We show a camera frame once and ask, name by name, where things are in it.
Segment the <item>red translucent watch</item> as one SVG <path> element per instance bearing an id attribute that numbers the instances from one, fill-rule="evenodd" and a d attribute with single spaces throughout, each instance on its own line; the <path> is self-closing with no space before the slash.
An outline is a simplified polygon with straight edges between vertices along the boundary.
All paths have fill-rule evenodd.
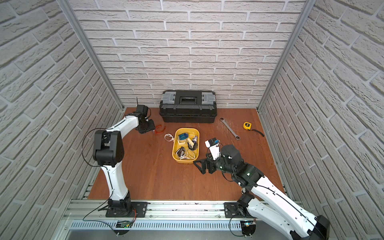
<path id="1" fill-rule="evenodd" d="M 165 129 L 166 129 L 166 126 L 157 125 L 157 126 L 155 126 L 154 133 L 155 134 L 161 134 L 165 131 Z"/>

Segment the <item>white strap watch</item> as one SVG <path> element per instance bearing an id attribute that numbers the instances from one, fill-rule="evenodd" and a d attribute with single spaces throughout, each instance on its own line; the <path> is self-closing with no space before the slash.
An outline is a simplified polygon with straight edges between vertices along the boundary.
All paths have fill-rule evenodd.
<path id="1" fill-rule="evenodd" d="M 164 135 L 164 139 L 165 139 L 167 142 L 174 142 L 174 141 L 175 141 L 175 137 L 174 137 L 172 134 L 165 134 L 165 135 Z"/>

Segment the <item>yellow plastic tray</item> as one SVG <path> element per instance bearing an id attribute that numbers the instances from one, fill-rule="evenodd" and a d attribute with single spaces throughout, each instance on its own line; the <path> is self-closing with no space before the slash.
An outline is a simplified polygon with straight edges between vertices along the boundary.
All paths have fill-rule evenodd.
<path id="1" fill-rule="evenodd" d="M 185 140 L 184 142 L 179 142 L 178 141 L 178 135 L 181 134 L 181 133 L 184 133 L 184 132 L 189 133 L 189 138 L 198 144 L 198 148 L 196 150 L 192 151 L 192 150 L 189 149 L 187 140 Z M 198 157 L 199 157 L 199 147 L 200 147 L 199 140 L 200 140 L 200 132 L 197 129 L 194 129 L 194 128 L 180 128 L 180 129 L 178 129 L 176 131 L 175 141 L 174 141 L 174 144 L 173 144 L 172 157 L 174 158 L 174 160 L 177 163 L 180 163 L 180 164 L 192 164 L 193 161 L 184 160 L 183 158 L 179 159 L 178 156 L 176 155 L 176 151 L 180 147 L 184 147 L 186 149 L 186 151 L 187 151 L 187 154 L 195 155 L 196 156 L 195 160 L 197 160 Z"/>

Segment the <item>tan wooden watch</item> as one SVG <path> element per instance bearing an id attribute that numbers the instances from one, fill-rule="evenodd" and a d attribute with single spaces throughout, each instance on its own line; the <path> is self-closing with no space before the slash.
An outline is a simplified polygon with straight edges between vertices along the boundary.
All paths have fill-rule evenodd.
<path id="1" fill-rule="evenodd" d="M 190 138 L 187 138 L 187 143 L 188 143 L 189 149 L 193 149 L 194 148 L 195 143 L 194 143 L 193 140 L 191 140 Z"/>

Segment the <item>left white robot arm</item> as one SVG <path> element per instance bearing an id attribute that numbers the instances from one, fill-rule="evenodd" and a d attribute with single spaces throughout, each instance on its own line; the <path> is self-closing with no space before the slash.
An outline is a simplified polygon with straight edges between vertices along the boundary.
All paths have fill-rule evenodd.
<path id="1" fill-rule="evenodd" d="M 129 190 L 122 172 L 125 155 L 123 138 L 132 130 L 140 134 L 155 129 L 148 111 L 135 111 L 126 115 L 110 128 L 97 130 L 94 137 L 93 158 L 101 166 L 110 192 L 107 215 L 127 216 L 133 211 Z"/>

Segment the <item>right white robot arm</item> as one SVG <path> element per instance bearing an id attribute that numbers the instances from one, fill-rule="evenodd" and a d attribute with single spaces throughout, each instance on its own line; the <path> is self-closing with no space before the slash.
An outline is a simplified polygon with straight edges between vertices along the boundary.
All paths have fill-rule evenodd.
<path id="1" fill-rule="evenodd" d="M 327 240 L 330 221 L 315 216 L 281 192 L 258 168 L 246 163 L 233 145 L 221 147 L 217 139 L 206 141 L 210 153 L 194 161 L 202 174 L 229 173 L 245 192 L 238 200 L 241 214 L 260 219 L 289 240 Z"/>

